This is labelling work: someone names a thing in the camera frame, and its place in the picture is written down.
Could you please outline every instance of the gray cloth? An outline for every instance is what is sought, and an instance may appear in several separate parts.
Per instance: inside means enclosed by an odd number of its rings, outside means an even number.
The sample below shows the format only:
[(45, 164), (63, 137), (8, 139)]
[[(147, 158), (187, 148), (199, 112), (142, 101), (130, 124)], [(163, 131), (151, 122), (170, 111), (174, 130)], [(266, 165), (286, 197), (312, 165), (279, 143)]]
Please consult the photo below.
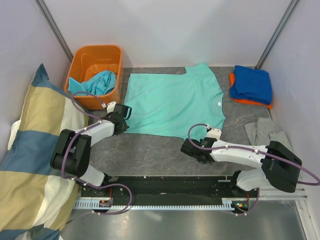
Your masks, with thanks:
[(293, 152), (286, 133), (278, 132), (276, 124), (270, 118), (258, 118), (257, 122), (247, 123), (244, 128), (251, 145), (269, 145), (270, 141), (277, 141)]

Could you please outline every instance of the striped fabric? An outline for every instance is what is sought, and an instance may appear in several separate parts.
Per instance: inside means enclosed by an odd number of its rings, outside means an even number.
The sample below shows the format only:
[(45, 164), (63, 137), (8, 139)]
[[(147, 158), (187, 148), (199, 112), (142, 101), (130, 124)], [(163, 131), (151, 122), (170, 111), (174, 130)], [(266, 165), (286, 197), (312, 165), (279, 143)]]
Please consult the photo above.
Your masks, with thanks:
[(50, 159), (63, 129), (88, 125), (70, 96), (49, 82), (43, 64), (26, 94), (19, 130), (0, 166), (0, 240), (58, 240), (78, 185)]

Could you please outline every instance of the teal t-shirt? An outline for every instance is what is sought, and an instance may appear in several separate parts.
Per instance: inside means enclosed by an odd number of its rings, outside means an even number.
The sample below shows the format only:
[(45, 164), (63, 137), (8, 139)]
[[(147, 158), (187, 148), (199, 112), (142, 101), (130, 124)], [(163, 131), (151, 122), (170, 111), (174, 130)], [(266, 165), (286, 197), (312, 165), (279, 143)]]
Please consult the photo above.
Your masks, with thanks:
[[(222, 92), (216, 76), (205, 63), (186, 67), (186, 73), (131, 74), (125, 105), (132, 108), (126, 133), (187, 138), (198, 123), (222, 129)], [(202, 128), (191, 132), (193, 139), (206, 135)]]

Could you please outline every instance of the orange plastic basket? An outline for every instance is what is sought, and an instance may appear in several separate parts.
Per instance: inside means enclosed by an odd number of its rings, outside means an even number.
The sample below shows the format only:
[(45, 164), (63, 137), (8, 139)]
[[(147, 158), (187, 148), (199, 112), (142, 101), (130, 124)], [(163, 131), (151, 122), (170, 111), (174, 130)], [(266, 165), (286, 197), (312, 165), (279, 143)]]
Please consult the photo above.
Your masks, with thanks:
[[(68, 94), (69, 77), (79, 83), (88, 81), (102, 71), (112, 71), (116, 74), (116, 84), (112, 92), (101, 95), (106, 104), (116, 101), (119, 103), (124, 68), (122, 66), (122, 50), (116, 45), (88, 45), (80, 48), (74, 55), (68, 76), (64, 84), (64, 91)], [(100, 102), (93, 96), (75, 96), (83, 106), (90, 110), (102, 110)]]

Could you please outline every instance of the white backdrop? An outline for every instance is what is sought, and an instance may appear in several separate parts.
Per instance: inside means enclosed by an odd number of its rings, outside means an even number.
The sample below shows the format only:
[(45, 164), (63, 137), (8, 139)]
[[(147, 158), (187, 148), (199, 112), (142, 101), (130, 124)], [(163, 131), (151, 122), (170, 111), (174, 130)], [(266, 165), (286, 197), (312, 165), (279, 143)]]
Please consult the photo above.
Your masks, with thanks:
[[(262, 68), (270, 73), (277, 125), (302, 166), (320, 177), (319, 9), (318, 0), (299, 3)], [(306, 187), (306, 193), (320, 233), (320, 187)]]
[(290, 0), (45, 0), (73, 53), (117, 44), (126, 67), (253, 66)]
[(10, 129), (20, 118), (29, 84), (44, 63), (61, 86), (69, 62), (34, 0), (3, 0), (0, 7), (0, 162)]

